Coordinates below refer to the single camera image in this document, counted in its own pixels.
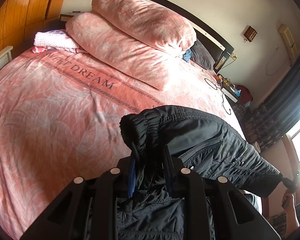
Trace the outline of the person's right hand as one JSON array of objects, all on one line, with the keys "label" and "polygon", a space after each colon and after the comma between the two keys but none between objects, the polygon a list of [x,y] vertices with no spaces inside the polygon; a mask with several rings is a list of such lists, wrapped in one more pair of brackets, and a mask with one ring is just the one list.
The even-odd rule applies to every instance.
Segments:
[{"label": "person's right hand", "polygon": [[296,215],[293,194],[286,191],[285,194],[283,195],[282,203],[284,204],[283,209],[286,213],[285,237],[288,237],[299,228],[300,223]]}]

